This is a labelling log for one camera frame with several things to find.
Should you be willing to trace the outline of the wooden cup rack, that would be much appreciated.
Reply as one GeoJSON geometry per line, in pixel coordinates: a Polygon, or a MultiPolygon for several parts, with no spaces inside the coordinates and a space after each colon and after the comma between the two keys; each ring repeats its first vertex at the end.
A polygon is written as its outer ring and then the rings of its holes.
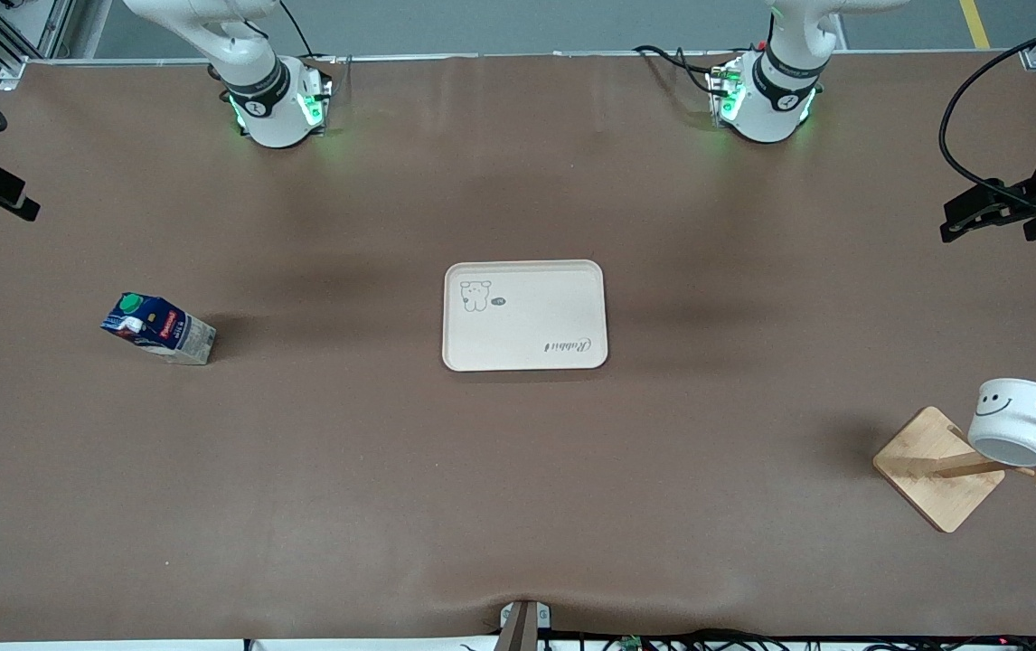
{"type": "Polygon", "coordinates": [[[970,445],[967,434],[934,405],[918,411],[872,464],[936,531],[955,532],[1007,474],[1034,479],[1036,465],[1002,463],[970,445]]]}

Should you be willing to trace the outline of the white smiley cup black handle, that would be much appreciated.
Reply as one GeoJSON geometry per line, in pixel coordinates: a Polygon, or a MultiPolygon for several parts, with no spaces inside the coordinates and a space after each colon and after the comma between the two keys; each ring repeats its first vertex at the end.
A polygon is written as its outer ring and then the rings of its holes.
{"type": "Polygon", "coordinates": [[[989,460],[1036,468],[1036,383],[1018,378],[982,383],[967,437],[989,460]]]}

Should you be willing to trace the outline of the metal table clamp bracket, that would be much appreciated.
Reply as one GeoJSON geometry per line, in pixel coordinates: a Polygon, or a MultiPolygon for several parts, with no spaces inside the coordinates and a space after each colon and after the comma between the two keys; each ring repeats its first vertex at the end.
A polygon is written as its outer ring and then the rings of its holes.
{"type": "Polygon", "coordinates": [[[501,630],[494,651],[552,651],[544,634],[551,631],[551,607],[547,603],[517,600],[500,614],[501,630]]]}

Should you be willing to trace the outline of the cream plastic tray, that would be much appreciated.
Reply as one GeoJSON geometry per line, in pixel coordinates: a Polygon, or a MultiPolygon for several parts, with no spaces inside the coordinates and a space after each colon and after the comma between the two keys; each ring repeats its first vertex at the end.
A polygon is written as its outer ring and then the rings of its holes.
{"type": "Polygon", "coordinates": [[[453,372],[593,370],[608,351],[604,272],[593,260],[463,262],[445,272],[442,359],[453,372]]]}

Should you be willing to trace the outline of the blue milk carton green cap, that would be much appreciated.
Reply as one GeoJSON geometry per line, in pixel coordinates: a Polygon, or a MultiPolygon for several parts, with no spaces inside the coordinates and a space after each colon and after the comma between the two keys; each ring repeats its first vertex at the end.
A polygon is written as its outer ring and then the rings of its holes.
{"type": "Polygon", "coordinates": [[[208,363],[215,328],[163,298],[126,292],[109,310],[100,329],[169,363],[208,363]]]}

